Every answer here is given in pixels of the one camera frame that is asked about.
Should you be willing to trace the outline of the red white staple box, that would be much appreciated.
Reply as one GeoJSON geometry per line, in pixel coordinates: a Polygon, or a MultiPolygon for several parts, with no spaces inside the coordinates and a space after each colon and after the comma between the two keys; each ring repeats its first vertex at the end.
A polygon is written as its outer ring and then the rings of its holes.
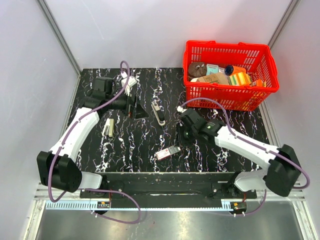
{"type": "Polygon", "coordinates": [[[179,146],[170,146],[155,153],[157,160],[165,159],[181,151],[179,146]]]}

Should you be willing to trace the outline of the cream white stapler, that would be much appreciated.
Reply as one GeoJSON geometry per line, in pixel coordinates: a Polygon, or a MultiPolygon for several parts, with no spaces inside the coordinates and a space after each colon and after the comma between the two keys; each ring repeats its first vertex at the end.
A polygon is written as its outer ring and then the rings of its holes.
{"type": "Polygon", "coordinates": [[[107,118],[102,130],[103,137],[114,137],[115,120],[113,118],[107,118]]]}

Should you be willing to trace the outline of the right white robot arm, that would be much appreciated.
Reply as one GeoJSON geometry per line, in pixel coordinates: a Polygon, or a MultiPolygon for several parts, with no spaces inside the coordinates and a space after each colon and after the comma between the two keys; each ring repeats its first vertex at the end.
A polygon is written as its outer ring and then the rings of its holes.
{"type": "Polygon", "coordinates": [[[301,175],[300,163],[289,145],[269,145],[250,138],[217,119],[205,120],[194,109],[177,107],[181,123],[177,126],[183,146],[198,141],[208,147],[233,151],[257,164],[261,169],[235,172],[222,185],[222,193],[239,198],[245,192],[270,190],[287,197],[301,175]]]}

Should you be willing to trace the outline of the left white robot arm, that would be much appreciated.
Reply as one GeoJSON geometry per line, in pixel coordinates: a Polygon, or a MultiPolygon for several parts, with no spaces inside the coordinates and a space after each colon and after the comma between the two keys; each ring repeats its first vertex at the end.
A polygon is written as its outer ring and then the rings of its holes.
{"type": "Polygon", "coordinates": [[[124,92],[119,96],[113,94],[113,83],[112,78],[97,77],[60,140],[49,151],[38,154],[36,161],[42,185],[70,193],[90,189],[98,198],[107,195],[108,185],[101,174],[81,171],[76,165],[84,141],[109,110],[122,111],[132,119],[148,117],[132,89],[137,84],[135,77],[121,81],[124,92]]]}

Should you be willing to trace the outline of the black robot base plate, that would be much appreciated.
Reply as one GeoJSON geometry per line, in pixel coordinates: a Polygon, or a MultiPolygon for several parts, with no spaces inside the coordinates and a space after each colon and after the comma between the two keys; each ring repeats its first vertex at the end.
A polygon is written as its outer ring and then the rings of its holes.
{"type": "Polygon", "coordinates": [[[233,175],[232,172],[107,172],[102,175],[102,187],[124,192],[142,209],[150,211],[224,209],[222,200],[256,199],[253,190],[243,193],[230,188],[233,175]]]}

